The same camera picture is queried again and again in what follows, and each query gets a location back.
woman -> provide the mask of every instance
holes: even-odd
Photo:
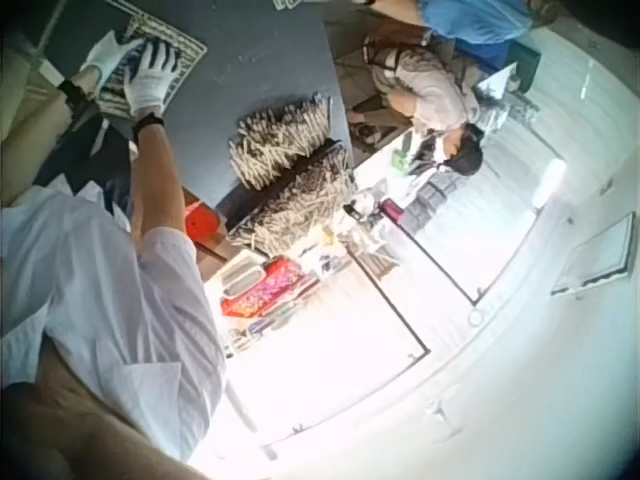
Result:
[[[400,37],[386,29],[365,40],[365,62],[371,66],[381,96],[348,112],[348,120],[381,126],[413,125],[426,137],[425,148],[431,145],[435,149],[435,162],[462,175],[473,175],[482,164],[482,130],[473,124],[480,111],[478,102],[435,53],[416,45],[411,36],[404,32]]]
[[[446,38],[490,44],[549,25],[566,9],[559,0],[369,0],[374,10]]]

framed picture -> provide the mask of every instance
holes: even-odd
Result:
[[[637,247],[636,231],[636,214],[631,212],[575,247],[551,295],[577,293],[629,275]]]

bundle of sticks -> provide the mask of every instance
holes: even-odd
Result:
[[[333,148],[248,217],[230,240],[270,256],[282,254],[314,226],[328,224],[355,191],[346,150]]]
[[[241,121],[230,142],[231,165],[247,188],[271,184],[299,158],[309,157],[329,137],[330,99],[314,95],[301,104],[258,112]]]

black wristwatch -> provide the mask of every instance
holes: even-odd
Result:
[[[138,135],[140,134],[140,130],[142,130],[144,127],[148,127],[149,125],[162,125],[162,128],[164,128],[164,120],[162,120],[160,117],[157,117],[154,112],[151,112],[138,120],[136,124],[131,128],[131,130],[133,131],[133,141],[136,145],[138,145]]]
[[[89,106],[89,98],[79,86],[70,80],[64,80],[58,85],[58,90],[64,93],[66,104],[71,110],[71,116],[74,118],[82,115]]]

blue shirt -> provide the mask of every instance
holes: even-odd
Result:
[[[531,27],[524,0],[419,0],[425,23],[443,37],[500,43]]]

